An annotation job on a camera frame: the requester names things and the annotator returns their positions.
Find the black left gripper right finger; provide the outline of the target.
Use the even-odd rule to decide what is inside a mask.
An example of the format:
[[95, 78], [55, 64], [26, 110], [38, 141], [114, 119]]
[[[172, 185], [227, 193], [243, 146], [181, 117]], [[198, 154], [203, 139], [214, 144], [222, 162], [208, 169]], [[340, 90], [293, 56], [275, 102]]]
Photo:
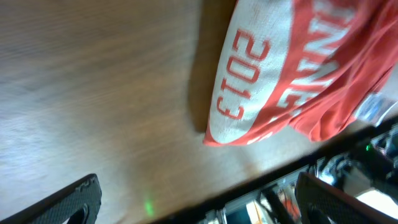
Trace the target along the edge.
[[295, 196], [302, 223], [397, 224], [397, 220], [306, 172], [299, 174]]

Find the orange polo shirt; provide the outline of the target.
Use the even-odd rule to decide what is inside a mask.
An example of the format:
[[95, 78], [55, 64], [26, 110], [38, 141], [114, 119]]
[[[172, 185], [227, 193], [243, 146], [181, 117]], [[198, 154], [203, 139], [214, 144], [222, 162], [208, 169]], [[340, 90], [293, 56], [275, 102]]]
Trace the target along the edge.
[[397, 2], [239, 0], [215, 78], [204, 142], [242, 146], [290, 126], [324, 141], [379, 125], [397, 64]]

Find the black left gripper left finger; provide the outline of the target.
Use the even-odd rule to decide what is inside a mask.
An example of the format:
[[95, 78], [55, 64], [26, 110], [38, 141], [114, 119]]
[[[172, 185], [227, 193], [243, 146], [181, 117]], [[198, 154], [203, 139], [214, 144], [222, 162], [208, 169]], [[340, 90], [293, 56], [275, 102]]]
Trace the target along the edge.
[[90, 224], [97, 219], [102, 191], [96, 174], [88, 174], [43, 200], [4, 219], [2, 224]]

